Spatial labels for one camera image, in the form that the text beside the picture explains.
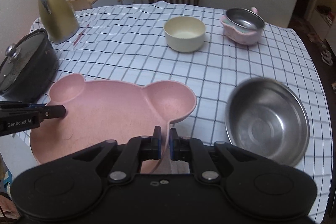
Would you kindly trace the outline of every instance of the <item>pink bear-shaped plate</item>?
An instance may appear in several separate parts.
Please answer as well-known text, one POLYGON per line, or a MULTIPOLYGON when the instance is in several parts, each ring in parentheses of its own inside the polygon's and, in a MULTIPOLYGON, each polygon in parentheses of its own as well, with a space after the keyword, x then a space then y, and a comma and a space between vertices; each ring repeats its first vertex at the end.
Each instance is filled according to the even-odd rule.
MULTIPOLYGON (((196 107, 196 96, 186 85, 159 81, 147 86, 114 80, 85 82, 71 74, 55 82, 48 105, 64 105, 64 118, 44 120, 30 134, 31 151, 43 164, 105 140, 118 144, 152 135, 161 126, 162 154, 169 140, 169 124, 184 120, 196 107)), ((142 173, 153 172, 160 161, 147 160, 142 173)))

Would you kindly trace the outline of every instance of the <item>metal screw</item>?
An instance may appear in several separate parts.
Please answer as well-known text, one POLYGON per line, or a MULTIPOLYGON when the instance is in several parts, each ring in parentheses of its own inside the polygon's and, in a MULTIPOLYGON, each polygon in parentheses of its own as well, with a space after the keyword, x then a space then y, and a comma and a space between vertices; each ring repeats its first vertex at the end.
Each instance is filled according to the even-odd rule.
POLYGON ((215 171, 205 171, 202 173, 202 178, 206 180, 214 180, 218 178, 219 174, 215 171))
POLYGON ((161 184, 168 184, 169 181, 168 181, 168 180, 165 180, 165 179, 162 179, 162 180, 160 180, 160 183, 161 183, 161 184))
POLYGON ((121 171, 114 171, 110 174, 110 178, 113 180, 123 180, 126 177, 126 174, 121 171))
POLYGON ((152 186, 159 186, 160 184, 157 181, 151 181, 150 185, 152 185, 152 186))

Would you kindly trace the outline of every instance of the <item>checkered tablecloth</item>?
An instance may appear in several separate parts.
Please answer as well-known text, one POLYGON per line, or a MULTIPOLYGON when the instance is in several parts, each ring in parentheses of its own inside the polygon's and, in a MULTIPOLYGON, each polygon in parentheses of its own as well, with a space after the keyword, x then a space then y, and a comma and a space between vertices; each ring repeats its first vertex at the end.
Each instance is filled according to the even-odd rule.
MULTIPOLYGON (((223 36, 224 10, 173 5, 160 1, 148 5, 120 5, 76 12, 79 34, 53 45, 59 59, 55 80, 81 73, 86 80, 122 80, 147 85, 175 80, 188 85, 197 96, 197 107, 175 125, 181 136, 206 144, 228 141, 224 111, 230 92, 243 80, 269 77, 288 86, 303 102, 310 123, 310 141, 297 168, 313 177, 318 197, 310 211, 316 222, 323 218, 332 173, 332 136, 325 94, 315 66, 297 34, 266 24, 255 46, 235 44, 223 36), (175 16, 199 18, 206 24, 206 43, 194 53, 178 53, 167 47, 164 23, 175 16)), ((43 27, 37 19, 31 31, 43 27)), ((47 102, 43 95, 40 103, 47 102)), ((20 133, 29 144, 29 132, 20 133)))

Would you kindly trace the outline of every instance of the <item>black pot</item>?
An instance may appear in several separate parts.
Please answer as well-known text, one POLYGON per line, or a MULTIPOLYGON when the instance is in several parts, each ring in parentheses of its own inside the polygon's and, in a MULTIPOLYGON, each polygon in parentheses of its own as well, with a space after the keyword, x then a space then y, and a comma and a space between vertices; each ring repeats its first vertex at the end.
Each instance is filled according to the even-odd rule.
POLYGON ((0 66, 0 95, 9 101, 35 102, 50 85, 58 64, 46 30, 12 44, 6 56, 0 66))

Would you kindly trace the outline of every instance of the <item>bear ear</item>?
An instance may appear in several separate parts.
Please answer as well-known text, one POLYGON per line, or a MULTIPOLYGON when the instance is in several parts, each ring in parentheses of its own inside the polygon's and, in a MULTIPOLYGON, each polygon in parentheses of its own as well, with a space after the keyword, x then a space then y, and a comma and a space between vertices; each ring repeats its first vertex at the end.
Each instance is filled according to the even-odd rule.
POLYGON ((187 118, 196 107, 196 95, 186 85, 175 81, 158 81, 145 87, 149 101, 167 122, 187 118))
POLYGON ((50 88, 49 98, 53 103, 64 103, 79 95, 85 86, 83 75, 71 74, 56 81, 50 88))

